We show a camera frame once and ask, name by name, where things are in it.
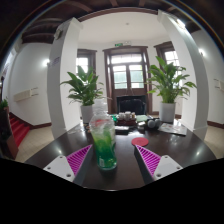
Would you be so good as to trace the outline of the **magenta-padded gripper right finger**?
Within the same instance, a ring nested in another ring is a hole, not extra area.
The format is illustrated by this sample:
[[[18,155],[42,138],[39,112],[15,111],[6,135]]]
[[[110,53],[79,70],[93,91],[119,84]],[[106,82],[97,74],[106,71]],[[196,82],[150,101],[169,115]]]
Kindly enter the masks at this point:
[[[149,149],[139,145],[135,146],[134,155],[145,184],[160,180],[161,178],[182,169],[182,166],[170,156],[159,156]]]

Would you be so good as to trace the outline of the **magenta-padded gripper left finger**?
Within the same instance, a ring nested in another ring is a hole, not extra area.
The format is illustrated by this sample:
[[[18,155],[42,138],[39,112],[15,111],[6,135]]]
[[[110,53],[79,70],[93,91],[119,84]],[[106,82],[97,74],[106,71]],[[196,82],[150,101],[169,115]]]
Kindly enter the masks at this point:
[[[44,167],[44,170],[81,186],[92,155],[92,146],[88,145],[68,156],[59,155]]]

